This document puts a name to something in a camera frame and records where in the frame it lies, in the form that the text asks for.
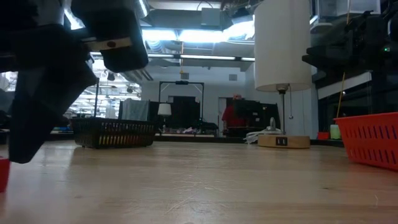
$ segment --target white wall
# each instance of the white wall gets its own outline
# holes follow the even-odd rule
[[[279,94],[255,90],[254,64],[246,71],[244,91],[247,100],[256,100],[261,103],[277,103],[280,117],[282,117]],[[311,139],[316,139],[318,132],[318,97],[315,86],[313,85],[308,90],[292,92],[292,107],[294,119],[289,119],[290,92],[288,92],[285,96],[286,133],[290,135],[309,135]]]
[[[142,100],[158,101],[159,81],[180,80],[180,68],[178,67],[149,67],[146,69],[154,81],[142,84]],[[232,97],[234,94],[241,94],[245,97],[246,77],[245,73],[240,72],[238,68],[211,68],[209,70],[201,67],[184,67],[183,71],[190,73],[190,82],[205,83],[203,118],[207,122],[218,123],[218,99],[220,97]],[[229,74],[237,74],[238,80],[236,82],[229,81]],[[195,96],[201,101],[201,93],[193,85],[171,84],[162,92],[160,100],[166,102],[169,96]]]

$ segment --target small lamp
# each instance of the small lamp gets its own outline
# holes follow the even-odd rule
[[[309,136],[287,136],[285,132],[286,92],[306,90],[312,83],[310,66],[302,62],[310,46],[308,8],[308,1],[291,0],[264,1],[256,8],[256,90],[278,92],[282,102],[282,134],[260,135],[259,146],[310,147]]]
[[[166,129],[166,117],[171,116],[172,115],[172,107],[170,104],[168,103],[161,103],[159,105],[159,110],[157,111],[157,114],[160,116],[163,116],[164,120],[163,120],[163,130],[162,132],[165,132]]]

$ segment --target orange plastic basket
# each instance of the orange plastic basket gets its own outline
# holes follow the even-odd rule
[[[398,113],[337,118],[348,158],[398,170]]]

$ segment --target wooden lamp base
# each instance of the wooden lamp base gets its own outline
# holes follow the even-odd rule
[[[258,145],[288,149],[309,149],[310,136],[287,136],[281,134],[260,134]]]

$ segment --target black equipment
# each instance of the black equipment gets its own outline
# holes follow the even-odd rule
[[[393,70],[398,62],[398,2],[389,1],[381,15],[366,11],[352,18],[341,37],[310,47],[304,62],[326,73]]]
[[[148,64],[131,1],[73,0],[72,12],[85,25],[78,30],[50,18],[64,17],[64,1],[33,2],[0,3],[0,72],[19,72],[9,139],[9,159],[18,163],[34,157],[59,117],[96,83],[91,51],[100,51],[112,72]]]
[[[201,118],[200,120],[203,121],[203,107],[204,107],[204,100],[205,100],[205,83],[203,82],[188,82],[188,81],[175,81],[175,82],[164,82],[164,81],[160,81],[159,82],[159,102],[161,102],[160,100],[160,96],[162,95],[162,84],[164,83],[168,83],[168,84],[176,84],[176,85],[201,85]]]
[[[274,118],[277,128],[280,128],[277,104],[234,100],[234,112],[237,117],[246,119],[249,122],[249,127],[264,129],[270,125],[271,118]]]

